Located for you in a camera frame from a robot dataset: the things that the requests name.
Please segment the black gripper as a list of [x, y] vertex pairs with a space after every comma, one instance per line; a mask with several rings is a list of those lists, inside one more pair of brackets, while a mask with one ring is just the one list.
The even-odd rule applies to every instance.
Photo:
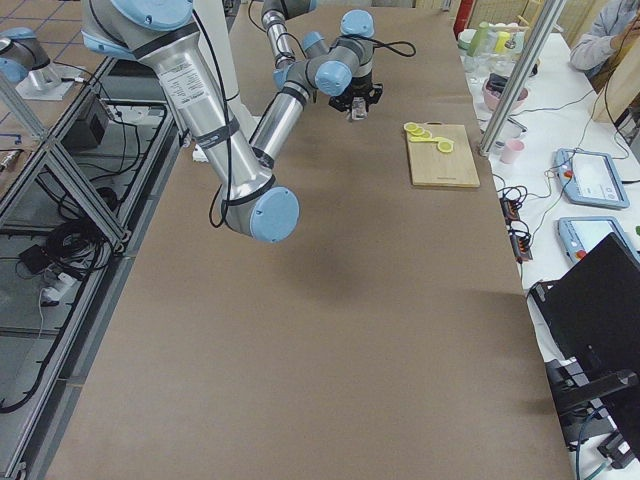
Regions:
[[353, 77], [344, 94], [332, 96], [329, 105], [339, 112], [350, 112], [355, 97], [365, 99], [366, 107], [375, 105], [383, 95], [383, 85], [373, 84], [372, 75]]

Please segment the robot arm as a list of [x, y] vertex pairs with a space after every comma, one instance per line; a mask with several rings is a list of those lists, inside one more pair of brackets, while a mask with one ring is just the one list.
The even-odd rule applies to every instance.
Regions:
[[305, 58], [313, 58], [329, 52], [325, 38], [319, 32], [310, 32], [302, 41], [288, 31], [286, 21], [316, 9], [318, 2], [310, 0], [266, 0], [261, 9], [260, 21], [267, 34], [274, 56], [273, 79], [281, 89], [286, 71], [296, 62], [291, 41], [298, 43]]
[[274, 161], [307, 102], [320, 91], [338, 110], [366, 112], [381, 87], [371, 80], [374, 20], [351, 10], [341, 34], [326, 44], [317, 32], [296, 60], [287, 44], [288, 20], [315, 9], [313, 1], [266, 1], [260, 21], [275, 60], [278, 91], [259, 121], [236, 99], [225, 17], [205, 24], [191, 1], [84, 1], [85, 46], [103, 55], [135, 60], [154, 71], [177, 119], [221, 181], [212, 203], [221, 224], [256, 240], [275, 243], [296, 228], [297, 197], [276, 180]]

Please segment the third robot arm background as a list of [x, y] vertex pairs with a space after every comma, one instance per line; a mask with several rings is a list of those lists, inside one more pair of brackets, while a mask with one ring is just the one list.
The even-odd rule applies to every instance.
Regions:
[[62, 101], [74, 82], [63, 80], [35, 32], [27, 27], [1, 32], [1, 73], [25, 100]]

